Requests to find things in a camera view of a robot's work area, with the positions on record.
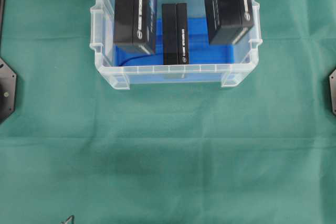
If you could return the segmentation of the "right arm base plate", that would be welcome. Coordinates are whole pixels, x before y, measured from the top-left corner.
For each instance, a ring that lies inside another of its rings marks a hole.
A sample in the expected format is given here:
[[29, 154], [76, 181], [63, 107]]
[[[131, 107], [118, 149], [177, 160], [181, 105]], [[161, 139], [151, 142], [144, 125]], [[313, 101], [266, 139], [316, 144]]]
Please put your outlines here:
[[336, 69], [329, 75], [329, 85], [332, 113], [336, 115]]

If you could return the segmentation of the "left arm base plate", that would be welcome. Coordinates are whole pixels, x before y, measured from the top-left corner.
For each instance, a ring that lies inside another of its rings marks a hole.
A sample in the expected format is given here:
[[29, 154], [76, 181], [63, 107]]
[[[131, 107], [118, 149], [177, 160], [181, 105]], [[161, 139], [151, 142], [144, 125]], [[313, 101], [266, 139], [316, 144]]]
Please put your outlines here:
[[3, 123], [15, 111], [17, 75], [2, 58], [0, 71], [0, 122]]

